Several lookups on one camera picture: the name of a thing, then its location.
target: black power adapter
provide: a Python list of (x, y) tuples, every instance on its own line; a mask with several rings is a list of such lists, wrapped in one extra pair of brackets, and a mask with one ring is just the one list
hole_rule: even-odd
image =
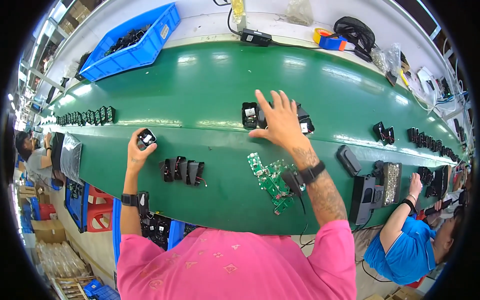
[(240, 41), (249, 42), (262, 47), (268, 47), (272, 41), (272, 36), (263, 32), (245, 28), (241, 32)]

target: green circuit board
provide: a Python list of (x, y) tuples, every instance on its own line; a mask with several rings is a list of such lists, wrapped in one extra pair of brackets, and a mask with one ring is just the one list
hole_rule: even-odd
[(258, 177), (258, 185), (262, 190), (267, 190), (272, 196), (272, 203), (276, 206), (274, 213), (281, 214), (287, 207), (293, 205), (293, 193), (290, 187), (283, 181), (280, 174), (285, 170), (297, 171), (297, 167), (287, 164), (284, 160), (277, 160), (264, 167), (258, 153), (251, 153), (247, 156), (253, 174)]

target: small white label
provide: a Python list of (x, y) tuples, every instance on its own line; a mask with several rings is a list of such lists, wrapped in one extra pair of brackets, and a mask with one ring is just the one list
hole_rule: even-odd
[(302, 133), (308, 132), (308, 124), (307, 123), (300, 123), (300, 128)]
[(162, 39), (165, 39), (167, 34), (168, 34), (168, 26), (167, 24), (165, 24), (165, 26), (163, 26), (162, 32), (160, 33), (160, 36), (162, 37)]
[(255, 115), (255, 109), (254, 108), (247, 108), (245, 110), (245, 116), (249, 117), (249, 116), (253, 116)]

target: gray shirt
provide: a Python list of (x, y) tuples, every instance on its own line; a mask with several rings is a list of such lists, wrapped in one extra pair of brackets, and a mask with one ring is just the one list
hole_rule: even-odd
[(42, 168), (42, 156), (47, 156), (47, 150), (40, 148), (32, 152), (32, 155), (28, 158), (26, 168), (28, 177), (40, 179), (40, 184), (50, 185), (52, 179), (53, 169), (52, 166)]

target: person in blue shirt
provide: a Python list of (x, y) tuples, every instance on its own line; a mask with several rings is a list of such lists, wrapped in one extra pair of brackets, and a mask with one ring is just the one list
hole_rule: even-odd
[[(413, 173), (406, 198), (413, 207), (421, 187), (420, 175)], [(363, 256), (370, 268), (400, 285), (418, 281), (450, 258), (464, 219), (464, 207), (459, 206), (435, 232), (423, 221), (409, 217), (410, 212), (410, 205), (400, 204)]]

